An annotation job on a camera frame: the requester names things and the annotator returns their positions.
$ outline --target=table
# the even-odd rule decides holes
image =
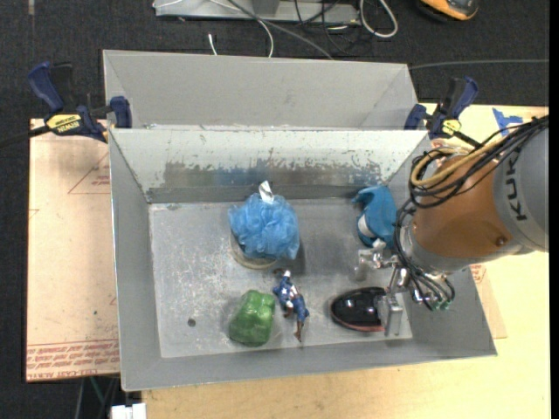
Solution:
[[[476,139],[492,133],[496,126],[492,108],[466,109],[460,117],[463,132]],[[496,108],[506,116],[521,116],[525,120],[548,112],[545,107]],[[58,188],[67,200],[73,197],[76,207],[83,207],[85,201],[96,201],[93,212],[89,205],[88,209],[76,208],[63,223],[86,223],[75,240],[81,245],[95,244],[95,258],[84,258],[91,255],[84,255],[81,247],[67,244],[62,245],[74,253],[68,252],[61,258],[57,246],[64,242],[61,239],[66,233],[56,228],[56,234],[51,229],[50,236],[38,233],[41,227],[35,223],[42,216],[41,210],[45,213],[56,206],[56,190],[44,192],[33,186],[38,178],[33,142],[48,141],[48,148],[59,148],[69,140],[31,140],[28,381],[111,374],[118,370],[110,195],[106,185],[107,157],[101,143],[94,143],[93,164],[79,161],[75,152],[68,158],[83,178],[71,185],[72,179],[66,179],[70,186]],[[51,172],[50,179],[42,175],[43,182],[48,180],[51,186],[59,185],[67,176],[67,170],[61,172],[60,168],[52,167]],[[45,218],[43,225],[52,225],[57,213],[51,212],[49,218]],[[42,253],[47,248],[51,251],[48,256]],[[147,403],[149,419],[292,415],[414,419],[446,415],[549,417],[549,254],[535,252],[487,263],[478,289],[496,337],[497,357],[150,390],[142,392],[141,398]]]

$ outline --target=small figurine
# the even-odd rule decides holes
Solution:
[[[292,313],[297,316],[297,332],[295,332],[295,337],[298,341],[301,341],[300,333],[305,325],[305,319],[307,319],[309,312],[305,306],[305,299],[299,293],[299,290],[293,282],[291,282],[291,272],[287,269],[276,269],[274,274],[278,274],[283,271],[283,276],[279,285],[272,289],[272,292],[278,297],[279,305],[284,310],[284,318],[288,318]]]

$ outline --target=cardboard sheet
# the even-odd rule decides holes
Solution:
[[[119,372],[107,144],[31,140],[26,380]]]

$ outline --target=clamp handle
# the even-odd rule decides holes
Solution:
[[[27,75],[33,92],[51,108],[51,113],[60,112],[64,101],[51,80],[51,63],[49,61],[36,65]]]

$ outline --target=blue mesh sponge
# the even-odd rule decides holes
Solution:
[[[240,208],[229,208],[231,231],[248,258],[295,259],[299,250],[299,223],[283,196],[271,202],[252,194]]]

